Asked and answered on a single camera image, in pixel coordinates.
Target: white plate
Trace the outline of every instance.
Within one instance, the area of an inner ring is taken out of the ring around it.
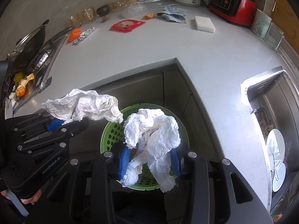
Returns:
[[[266,143],[267,150],[268,150],[268,146],[270,146],[270,144],[273,144],[274,142],[277,143],[278,146],[278,152],[274,153],[275,167],[276,170],[278,170],[283,163],[284,154],[285,154],[284,139],[281,132],[278,129],[273,129],[268,134],[267,143]],[[270,161],[270,168],[272,171],[274,171],[273,155],[268,153],[268,156]]]
[[[278,181],[276,180],[275,176],[273,177],[272,181],[272,189],[274,192],[277,192],[283,184],[284,178],[286,176],[286,166],[282,163],[281,167],[277,170]]]

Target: human hand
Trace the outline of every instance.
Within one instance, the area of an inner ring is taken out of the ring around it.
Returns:
[[[2,194],[6,199],[9,200],[9,197],[7,196],[7,191],[6,191],[6,190],[2,191],[1,194]],[[39,190],[35,193],[34,196],[32,196],[32,197],[29,198],[29,199],[21,199],[21,201],[22,201],[23,204],[27,205],[27,204],[29,204],[29,203],[33,203],[33,202],[38,201],[40,197],[41,197],[41,190],[39,189]]]

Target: pan lid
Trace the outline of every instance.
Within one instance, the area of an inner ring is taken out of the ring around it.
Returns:
[[[16,48],[12,53],[7,54],[7,58],[12,58],[18,56],[22,50],[24,49],[25,45],[34,37],[35,34],[38,33],[43,27],[45,27],[49,23],[49,20],[47,19],[44,21],[44,23],[39,26],[37,29],[33,30],[29,34],[27,34],[24,38],[19,39],[16,43]]]

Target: black frying pan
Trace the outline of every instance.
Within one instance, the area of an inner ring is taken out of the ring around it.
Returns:
[[[44,44],[44,39],[46,37],[45,26],[49,23],[49,20],[46,20],[40,30],[26,43],[21,53],[15,58],[11,74],[17,74],[19,72],[25,72],[26,68],[35,55],[38,53],[42,45]]]

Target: blue gripper pad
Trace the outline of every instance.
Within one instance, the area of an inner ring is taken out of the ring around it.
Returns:
[[[171,169],[173,173],[176,175],[178,179],[181,177],[181,161],[178,157],[176,149],[173,148],[170,150],[170,158],[171,158]]]
[[[59,126],[61,126],[62,124],[63,124],[63,122],[64,122],[64,120],[60,120],[60,119],[58,119],[58,120],[53,120],[52,122],[51,122],[51,124],[47,127],[47,130],[50,132],[50,131],[52,131],[52,132],[54,132],[56,129],[57,129],[57,127],[59,127]]]
[[[118,172],[120,179],[122,179],[127,172],[128,164],[130,162],[131,151],[132,149],[125,147],[121,155]]]

